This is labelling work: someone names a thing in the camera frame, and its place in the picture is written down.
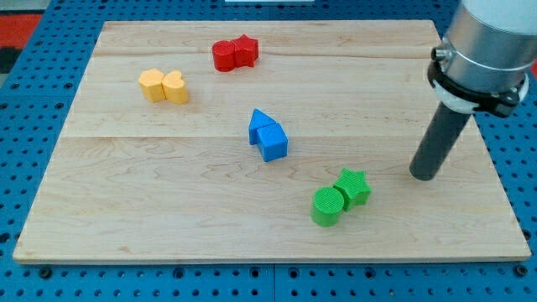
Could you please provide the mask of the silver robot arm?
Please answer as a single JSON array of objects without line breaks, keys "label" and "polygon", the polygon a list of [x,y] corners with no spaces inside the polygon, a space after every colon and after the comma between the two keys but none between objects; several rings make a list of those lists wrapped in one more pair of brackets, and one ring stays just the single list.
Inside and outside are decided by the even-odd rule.
[{"label": "silver robot arm", "polygon": [[509,116],[536,61],[536,0],[460,1],[431,59],[429,82],[444,106]]}]

